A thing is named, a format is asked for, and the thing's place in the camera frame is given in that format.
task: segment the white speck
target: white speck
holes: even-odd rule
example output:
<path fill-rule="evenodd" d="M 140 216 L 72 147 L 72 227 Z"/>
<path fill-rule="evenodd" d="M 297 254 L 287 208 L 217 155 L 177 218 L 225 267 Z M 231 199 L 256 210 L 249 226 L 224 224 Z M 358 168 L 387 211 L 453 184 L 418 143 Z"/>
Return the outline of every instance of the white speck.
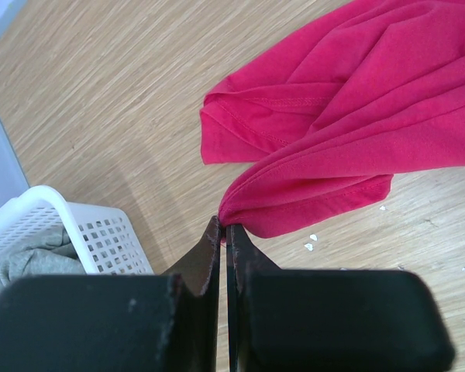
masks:
<path fill-rule="evenodd" d="M 133 312 L 134 307 L 136 306 L 137 303 L 138 301 L 135 298 L 131 298 L 129 300 L 129 304 L 127 304 L 127 312 L 129 313 Z"/>

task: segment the wooden surface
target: wooden surface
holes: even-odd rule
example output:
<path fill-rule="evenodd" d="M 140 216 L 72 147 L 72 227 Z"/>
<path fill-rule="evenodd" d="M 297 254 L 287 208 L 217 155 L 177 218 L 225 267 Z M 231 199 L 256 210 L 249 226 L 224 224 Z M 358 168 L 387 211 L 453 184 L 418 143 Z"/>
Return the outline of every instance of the wooden surface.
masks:
<path fill-rule="evenodd" d="M 122 208 L 162 272 L 247 168 L 202 164 L 206 91 L 343 2 L 29 0 L 0 40 L 0 116 L 30 183 Z M 465 371 L 465 168 L 398 175 L 382 205 L 254 242 L 282 267 L 420 274 Z M 220 309 L 218 370 L 227 370 L 224 297 Z"/>

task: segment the gray cloth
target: gray cloth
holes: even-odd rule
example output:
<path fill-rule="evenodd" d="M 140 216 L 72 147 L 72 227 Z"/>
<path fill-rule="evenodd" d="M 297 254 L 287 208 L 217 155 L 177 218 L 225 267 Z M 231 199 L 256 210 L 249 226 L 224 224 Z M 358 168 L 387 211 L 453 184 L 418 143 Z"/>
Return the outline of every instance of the gray cloth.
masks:
<path fill-rule="evenodd" d="M 65 229 L 47 232 L 0 256 L 0 292 L 26 275 L 85 274 Z"/>

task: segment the plastic basket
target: plastic basket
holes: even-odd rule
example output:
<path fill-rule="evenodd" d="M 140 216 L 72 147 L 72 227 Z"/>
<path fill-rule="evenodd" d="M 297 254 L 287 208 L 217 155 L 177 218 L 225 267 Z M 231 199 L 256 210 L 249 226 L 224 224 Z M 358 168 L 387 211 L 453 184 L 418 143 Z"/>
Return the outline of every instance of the plastic basket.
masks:
<path fill-rule="evenodd" d="M 63 226 L 87 274 L 152 274 L 127 215 L 35 186 L 0 208 L 0 254 Z"/>

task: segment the red fabric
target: red fabric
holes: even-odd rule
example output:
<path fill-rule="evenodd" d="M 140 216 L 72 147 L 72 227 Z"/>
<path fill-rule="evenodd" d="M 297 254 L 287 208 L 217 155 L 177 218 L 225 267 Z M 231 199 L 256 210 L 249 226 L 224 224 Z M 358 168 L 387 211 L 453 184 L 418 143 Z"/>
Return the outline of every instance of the red fabric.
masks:
<path fill-rule="evenodd" d="M 351 2 L 229 75 L 201 122 L 206 164 L 256 161 L 219 219 L 261 237 L 465 166 L 465 0 Z"/>

